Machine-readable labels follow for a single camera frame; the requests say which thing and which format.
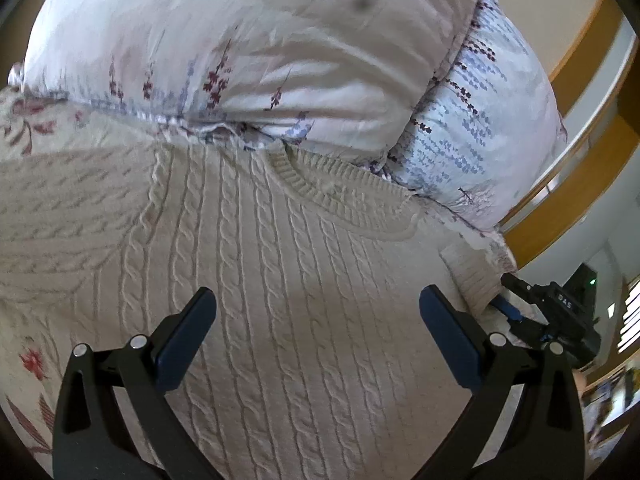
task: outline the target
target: pillow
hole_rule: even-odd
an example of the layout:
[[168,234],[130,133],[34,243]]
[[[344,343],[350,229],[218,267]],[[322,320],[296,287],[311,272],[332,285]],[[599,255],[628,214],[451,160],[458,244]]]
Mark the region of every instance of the pillow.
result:
[[46,0],[23,89],[151,119],[242,121],[380,160],[475,0]]
[[565,143],[539,60],[498,1],[480,0],[453,67],[418,104],[385,171],[488,230]]

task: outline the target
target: floral bedding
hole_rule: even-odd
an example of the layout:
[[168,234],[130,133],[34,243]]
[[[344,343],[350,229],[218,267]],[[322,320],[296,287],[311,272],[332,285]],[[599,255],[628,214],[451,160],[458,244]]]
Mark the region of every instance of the floral bedding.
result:
[[381,160],[475,0],[46,0],[24,87],[153,120],[246,121]]
[[565,144],[538,58],[498,0],[479,0],[451,70],[416,107],[385,172],[490,230]]
[[[177,124],[151,124],[71,102],[29,98],[15,88],[0,91],[0,162],[27,162],[36,155],[69,150],[82,150],[91,155],[96,148],[145,142],[204,144],[213,142],[212,136],[220,136],[216,142],[231,145],[236,145],[238,140],[228,133],[196,133]],[[143,166],[145,162],[140,160],[138,164]],[[511,265],[508,249],[499,235],[480,233],[436,203],[427,199],[419,201],[426,214],[444,228],[458,232],[472,247],[487,251],[504,268]],[[0,202],[0,211],[7,206]],[[6,232],[0,232],[0,249],[3,244],[12,243],[10,234],[9,238],[5,235]],[[33,301],[39,300],[25,296],[12,283],[0,280],[0,408],[33,456],[51,471],[52,425],[59,387],[59,378],[55,379],[53,369],[64,356],[57,356],[46,340],[38,336],[43,332],[40,320],[6,308],[2,298],[25,304],[25,313],[34,306]],[[43,305],[40,310],[46,308],[47,305]],[[62,321],[79,322],[76,319]],[[58,329],[46,327],[47,331]]]

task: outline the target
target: metal pivot bolt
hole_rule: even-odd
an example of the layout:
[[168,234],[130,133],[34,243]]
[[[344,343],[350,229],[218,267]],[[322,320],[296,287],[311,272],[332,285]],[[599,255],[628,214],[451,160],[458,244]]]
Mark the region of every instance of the metal pivot bolt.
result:
[[74,355],[76,357],[82,357],[84,354],[86,354],[87,350],[88,350],[87,345],[85,345],[84,343],[80,343],[79,345],[76,345],[74,347]]
[[489,336],[489,341],[494,346],[505,346],[507,344],[507,338],[500,332],[494,332]]
[[564,348],[558,341],[552,341],[549,343],[549,350],[556,355],[562,355],[562,352],[564,352]]
[[145,335],[137,335],[131,339],[129,343],[131,348],[135,348],[136,350],[140,350],[146,345],[146,336]]

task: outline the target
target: blue gripper pad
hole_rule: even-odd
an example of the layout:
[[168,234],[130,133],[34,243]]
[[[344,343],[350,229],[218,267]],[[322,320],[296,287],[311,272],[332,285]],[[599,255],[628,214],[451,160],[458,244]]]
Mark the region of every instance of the blue gripper pad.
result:
[[504,297],[502,297],[500,294],[493,298],[489,302],[489,304],[497,308],[507,317],[507,319],[511,319],[513,321],[522,321],[522,314],[520,313],[520,311],[507,300],[505,300]]
[[[435,285],[420,293],[420,315],[458,384],[476,393],[482,385],[484,354],[478,346],[486,338],[482,328],[469,314],[457,312]],[[472,332],[476,344],[467,332]]]
[[196,356],[216,319],[216,297],[201,287],[180,314],[166,318],[174,322],[170,337],[156,356],[156,389],[175,390]]

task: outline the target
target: cable knit sweater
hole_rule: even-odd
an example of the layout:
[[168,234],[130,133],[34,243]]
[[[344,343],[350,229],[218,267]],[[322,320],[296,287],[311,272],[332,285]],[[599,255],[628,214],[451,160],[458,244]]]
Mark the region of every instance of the cable knit sweater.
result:
[[218,318],[168,399],[228,479],[409,479],[469,398],[417,303],[462,307],[438,255],[460,235],[350,164],[143,142],[2,162],[0,193],[0,404],[47,467],[74,344],[203,285]]

